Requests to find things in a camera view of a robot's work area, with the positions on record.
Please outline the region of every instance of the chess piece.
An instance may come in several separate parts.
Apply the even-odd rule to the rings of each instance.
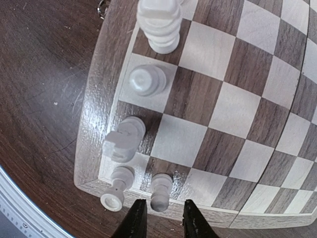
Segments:
[[[158,54],[169,54],[179,44],[182,22],[179,0],[140,0],[137,21]]]
[[[156,95],[166,86],[166,75],[159,67],[154,65],[141,65],[130,74],[131,88],[143,97]]]
[[[169,194],[173,181],[167,174],[157,174],[151,181],[151,207],[156,212],[163,212],[169,205]]]
[[[101,196],[101,204],[112,212],[120,211],[124,202],[123,192],[132,187],[133,181],[134,173],[129,168],[115,168],[111,174],[112,186]]]
[[[103,143],[103,154],[119,163],[129,162],[135,155],[146,128],[137,117],[127,117],[111,131]]]

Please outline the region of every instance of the chessboard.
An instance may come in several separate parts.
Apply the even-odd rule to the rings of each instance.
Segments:
[[[215,227],[283,228],[317,217],[317,13],[308,0],[184,0],[178,48],[156,54],[136,23],[137,1],[113,1],[88,77],[76,186],[101,196],[119,163],[105,136],[128,116],[147,132],[124,206],[150,201],[151,178],[173,177],[169,208],[192,199]],[[161,68],[166,88],[135,94],[131,71]]]

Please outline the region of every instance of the light square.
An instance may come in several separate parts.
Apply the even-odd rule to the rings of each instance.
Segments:
[[[131,71],[135,67],[143,65],[143,64],[151,64],[151,65],[158,66],[164,71],[166,75],[166,87],[164,88],[164,90],[161,93],[154,95],[150,98],[139,96],[132,90],[129,84],[129,75]],[[127,67],[123,85],[120,91],[119,100],[162,113],[164,111],[164,108],[168,99],[168,95],[172,88],[176,70],[177,70],[177,66],[173,64],[165,63],[157,59],[152,59],[152,58],[137,55],[137,54],[132,54],[129,60],[129,65]]]
[[[183,18],[193,20],[198,0],[184,0],[182,3]]]
[[[258,184],[241,212],[264,213],[279,191],[279,187]]]
[[[211,206],[217,198],[226,176],[191,169],[178,200],[192,199],[197,205]]]
[[[273,57],[263,97],[290,109],[296,92],[300,71]]]
[[[237,37],[273,54],[279,22],[278,16],[244,1]]]
[[[224,82],[209,127],[247,138],[260,97]]]
[[[282,187],[300,189],[313,164],[313,161],[297,157]]]
[[[223,81],[234,39],[227,33],[192,22],[179,66]]]
[[[283,0],[281,18],[307,35],[309,5],[303,0]]]
[[[310,122],[290,113],[276,150],[297,156],[305,140]]]
[[[192,167],[206,130],[206,126],[164,114],[151,156]]]
[[[317,83],[317,45],[310,39],[307,39],[303,75]]]
[[[258,182],[273,151],[274,148],[246,140],[229,177]]]
[[[125,166],[129,166],[134,170],[134,182],[132,188],[140,189],[148,161],[148,155],[136,153],[132,160],[124,164]],[[105,182],[111,183],[111,174],[118,166],[122,166],[122,163],[117,163],[112,161],[110,157],[102,155],[98,178]]]
[[[289,204],[284,214],[299,214],[304,208],[313,191],[299,190],[293,201]]]

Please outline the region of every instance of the dark square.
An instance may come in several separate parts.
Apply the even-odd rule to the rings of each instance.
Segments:
[[[275,147],[286,124],[288,113],[286,108],[261,98],[247,139]]]
[[[283,0],[248,0],[278,17],[281,16]]]
[[[161,60],[167,63],[172,63],[175,65],[179,64],[180,57],[182,56],[184,45],[186,42],[186,38],[188,35],[188,31],[190,28],[191,21],[183,19],[181,27],[180,27],[180,41],[179,45],[172,53],[167,55],[160,55],[152,50],[152,48],[149,45],[148,38],[144,35],[143,31],[140,29],[137,35],[137,39],[135,40],[134,47],[133,47],[133,53],[147,56],[150,58],[154,58],[157,60]]]
[[[273,56],[236,38],[224,81],[262,96]]]
[[[143,177],[140,190],[145,192],[151,192],[150,186],[152,177],[160,173],[168,174],[171,176],[171,178],[173,178],[173,187],[172,192],[170,194],[170,198],[177,199],[187,179],[189,171],[189,167],[174,164],[155,157],[150,157],[147,168],[145,170],[145,175]]]
[[[274,151],[259,183],[281,187],[295,160],[296,156]]]
[[[179,67],[164,113],[208,126],[222,82]]]
[[[305,34],[281,20],[274,55],[296,69],[301,70],[305,45]]]
[[[317,158],[317,125],[311,123],[298,156],[312,161]]]
[[[307,175],[301,190],[314,191],[317,187],[317,163],[314,163],[309,174]]]
[[[297,189],[281,188],[277,195],[274,197],[273,201],[270,203],[269,207],[265,213],[271,214],[282,214],[286,211],[289,204],[293,201],[296,196]]]
[[[129,116],[138,117],[144,122],[146,133],[141,141],[138,152],[150,155],[162,119],[162,113],[118,101],[116,114],[112,121],[112,129],[115,130],[117,125]]]
[[[307,36],[317,44],[317,12],[310,8]]]
[[[236,36],[243,0],[199,0],[194,21]]]
[[[255,182],[227,178],[212,207],[240,211],[255,186]]]
[[[313,192],[300,213],[313,213],[317,207],[317,192]]]
[[[229,176],[244,141],[240,137],[208,128],[193,168]]]
[[[317,84],[301,74],[291,112],[312,121],[316,106]]]

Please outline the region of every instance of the wood grain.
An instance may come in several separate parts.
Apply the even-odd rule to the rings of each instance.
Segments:
[[[315,223],[317,222],[317,209],[312,214],[312,221],[315,221]]]
[[[293,198],[295,197],[296,193],[298,192],[297,189],[287,189],[281,188],[265,213],[272,213],[272,214],[280,214],[284,213],[287,209],[288,205],[292,202]]]
[[[180,35],[179,45],[176,48],[176,50],[170,54],[160,55],[156,53],[155,51],[153,51],[149,45],[147,37],[145,36],[145,34],[143,33],[141,29],[138,32],[137,39],[134,43],[134,48],[132,52],[139,55],[151,57],[157,60],[161,60],[167,63],[178,65],[180,57],[184,49],[184,45],[185,45],[185,41],[188,35],[190,25],[191,25],[191,21],[187,19],[183,19],[181,27],[180,27],[180,32],[179,32],[179,35]]]
[[[118,101],[116,113],[111,122],[112,129],[115,129],[122,120],[129,116],[138,117],[144,122],[146,133],[137,152],[150,155],[162,119],[162,114],[138,107],[134,104]]]
[[[297,157],[282,187],[300,189],[313,164],[312,161]]]
[[[150,185],[152,177],[160,173],[168,174],[173,178],[173,187],[170,193],[170,198],[177,199],[183,188],[189,171],[190,167],[174,164],[155,157],[150,157],[140,190],[151,192]]]
[[[265,217],[265,216],[246,216],[239,214],[234,222],[231,224],[230,228],[236,229],[241,227],[243,224],[247,229],[264,229],[266,227],[270,227],[272,229],[275,228],[282,228],[282,227],[302,227],[308,226],[312,223],[310,216],[300,216],[300,217],[282,217],[282,216],[272,216],[272,217]]]
[[[306,36],[281,19],[274,55],[301,70],[306,45]]]
[[[268,52],[236,38],[224,81],[261,96],[272,59]]]
[[[261,98],[247,139],[275,148],[288,114],[285,107]]]
[[[312,213],[317,208],[317,192],[314,192],[306,203],[301,213]]]
[[[208,126],[222,82],[178,67],[164,113]]]
[[[24,7],[25,2],[4,0],[0,8],[0,164],[40,209],[77,238],[110,237],[127,212],[126,208],[118,213],[105,212],[98,197],[77,189],[73,183],[80,110],[102,24],[96,15],[97,3],[30,0]],[[116,51],[124,51],[118,48],[126,46],[113,42],[114,38],[118,40],[118,34],[129,34],[131,29],[126,29],[125,24],[128,22],[131,26],[128,15],[134,14],[131,5],[135,3],[112,1],[108,11],[110,17],[100,31],[102,40],[98,46],[109,51],[115,45]],[[109,63],[107,51],[100,52],[102,63]],[[94,61],[103,68],[102,63]],[[113,70],[116,62],[111,60],[110,63],[111,72],[116,74]],[[100,70],[99,76],[103,77],[103,73]],[[112,74],[107,74],[103,82],[111,78]],[[92,97],[91,91],[96,87],[91,79],[89,77],[87,82],[90,86],[90,97],[85,105],[87,114],[83,113],[82,117],[100,116],[100,120],[90,120],[92,125],[86,125],[87,130],[96,126],[96,131],[100,131],[105,126],[103,117],[108,110],[93,113],[99,101]],[[114,86],[109,82],[103,87],[109,87],[109,93]],[[80,143],[92,149],[88,155],[98,152],[93,148],[100,136],[96,131],[92,137],[86,137],[86,142]],[[89,190],[107,186],[100,184],[94,188],[93,183],[97,182],[88,182],[85,186]],[[218,211],[202,210],[202,213],[212,226],[219,227],[228,227],[236,216]],[[290,234],[297,238],[315,238],[316,224],[279,230],[216,228],[215,231],[221,238],[288,238]],[[183,237],[183,227],[179,221],[149,214],[148,236]]]
[[[194,21],[236,36],[243,0],[198,1]]]
[[[108,184],[101,180],[95,180],[95,181],[80,185],[81,190],[91,193],[97,197],[100,197],[105,192],[107,187],[108,187]],[[125,197],[124,199],[125,207],[131,207],[136,199],[145,199],[147,201],[147,204],[150,204],[151,202],[150,193],[139,194],[132,191],[126,191],[124,193],[124,197]],[[204,215],[205,219],[209,222],[211,226],[227,228],[230,226],[234,218],[237,216],[237,213],[235,212],[217,211],[217,210],[213,210],[212,208],[204,209],[202,206],[198,206],[198,208],[200,209],[201,213]],[[184,210],[183,203],[176,203],[175,201],[171,200],[169,203],[168,209],[164,212],[157,213],[152,209],[148,209],[148,214],[149,214],[148,220],[149,220],[149,217],[150,218],[154,217],[154,216],[151,216],[154,214],[155,214],[155,217],[160,220],[162,220],[162,218],[172,217],[173,219],[177,220],[177,222],[171,221],[171,220],[166,220],[166,221],[168,221],[168,223],[170,223],[171,225],[176,226],[176,224],[179,224],[183,218],[183,210]],[[170,232],[171,229],[166,229],[166,232],[167,230],[169,231],[168,237],[173,237],[176,234],[179,234],[180,236],[182,236],[182,233],[180,232],[171,233]],[[163,237],[165,237],[166,232],[161,232]]]
[[[208,128],[193,168],[228,176],[244,141],[242,138]]]
[[[90,66],[81,126],[78,130],[78,138],[82,138],[82,140],[77,141],[75,184],[84,184],[98,178],[101,144],[106,137],[105,126],[109,123],[109,114],[120,70],[136,23],[136,19],[131,15],[131,11],[136,11],[136,7],[137,4],[131,1],[122,8],[120,14],[110,11],[100,31]],[[104,44],[106,35],[113,37],[107,41],[107,44]],[[86,146],[88,138],[93,140],[91,146]]]
[[[317,84],[301,74],[291,112],[312,121],[317,106]]]
[[[281,16],[283,0],[248,0],[269,12]]]
[[[314,163],[312,169],[310,170],[309,174],[307,175],[301,190],[310,190],[314,191],[317,187],[317,163]]]
[[[227,178],[212,207],[240,211],[255,186],[255,182]]]
[[[308,38],[317,44],[317,12],[310,8],[308,23]]]
[[[274,151],[259,183],[281,187],[295,160],[296,156]]]
[[[312,124],[308,128],[307,135],[298,156],[315,161],[317,158],[317,125]]]

